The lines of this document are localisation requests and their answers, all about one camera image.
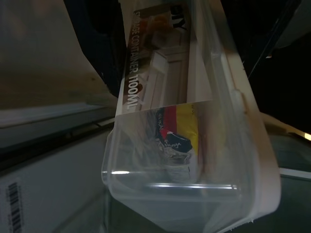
plastic storage container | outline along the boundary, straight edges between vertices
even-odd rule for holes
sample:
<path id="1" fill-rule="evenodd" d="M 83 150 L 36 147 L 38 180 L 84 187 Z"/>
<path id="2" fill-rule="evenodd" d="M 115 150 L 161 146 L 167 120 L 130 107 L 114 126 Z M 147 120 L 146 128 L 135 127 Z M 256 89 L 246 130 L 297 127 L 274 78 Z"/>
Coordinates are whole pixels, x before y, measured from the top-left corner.
<path id="1" fill-rule="evenodd" d="M 136 1 L 133 9 L 168 2 Z M 107 140 L 102 177 L 115 199 L 168 232 L 225 232 L 276 209 L 279 176 L 271 173 L 271 190 L 262 190 L 264 167 L 209 3 L 189 0 L 187 4 L 197 38 L 197 49 L 190 49 L 190 53 L 196 51 L 196 83 L 191 88 L 188 85 L 187 96 L 198 119 L 197 177 L 179 182 L 162 166 L 153 140 L 156 110 L 121 114 L 119 105 L 114 130 Z M 275 158 L 266 162 L 278 170 Z"/>

yellow package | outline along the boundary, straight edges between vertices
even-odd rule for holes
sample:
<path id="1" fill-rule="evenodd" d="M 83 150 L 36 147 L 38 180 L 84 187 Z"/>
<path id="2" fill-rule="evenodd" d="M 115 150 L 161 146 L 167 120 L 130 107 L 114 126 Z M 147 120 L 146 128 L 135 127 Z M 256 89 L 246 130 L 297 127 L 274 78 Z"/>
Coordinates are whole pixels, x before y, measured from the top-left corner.
<path id="1" fill-rule="evenodd" d="M 198 119 L 193 104 L 160 108 L 156 139 L 164 166 L 176 182 L 194 182 L 200 174 Z"/>

